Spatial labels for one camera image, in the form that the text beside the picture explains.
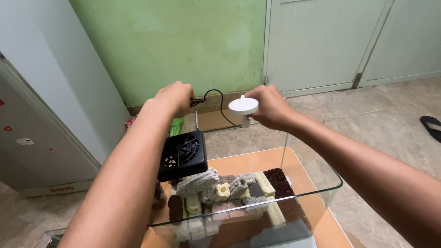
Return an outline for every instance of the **right hand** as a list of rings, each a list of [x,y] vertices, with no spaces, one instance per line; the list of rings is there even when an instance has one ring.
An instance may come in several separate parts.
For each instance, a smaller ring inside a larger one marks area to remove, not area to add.
[[[284,131],[290,125],[290,117],[301,115],[288,105],[274,85],[258,86],[248,91],[245,97],[259,101],[258,110],[248,117],[270,129]]]

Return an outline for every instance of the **cable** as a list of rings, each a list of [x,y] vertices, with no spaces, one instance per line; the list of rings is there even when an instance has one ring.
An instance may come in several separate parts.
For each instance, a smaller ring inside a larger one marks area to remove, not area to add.
[[[220,110],[220,113],[222,114],[222,116],[223,116],[223,117],[224,117],[229,123],[233,124],[233,125],[236,126],[236,127],[239,127],[238,125],[232,123],[232,122],[231,122],[231,121],[230,121],[230,120],[224,115],[224,112],[222,111],[222,105],[223,105],[223,103],[224,103],[224,94],[222,94],[222,92],[221,92],[220,90],[212,89],[212,90],[207,91],[207,93],[205,93],[203,99],[191,98],[191,100],[193,100],[193,101],[190,103],[190,108],[192,108],[192,107],[198,105],[199,103],[205,102],[205,101],[207,100],[207,94],[208,94],[210,91],[213,91],[213,90],[219,92],[219,93],[220,93],[220,96],[222,97],[222,99],[221,99],[221,101],[220,101],[220,109],[221,109],[221,110]]]

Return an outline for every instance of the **glass aquarium tank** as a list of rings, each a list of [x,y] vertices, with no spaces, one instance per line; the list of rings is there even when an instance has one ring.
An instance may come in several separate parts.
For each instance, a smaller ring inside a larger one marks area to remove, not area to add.
[[[343,185],[329,165],[305,168],[292,149],[299,140],[285,132],[252,123],[203,136],[209,169],[156,188],[156,202],[164,200],[152,209],[143,247],[258,248],[304,240]],[[49,239],[50,232],[38,247],[55,247],[62,231]]]

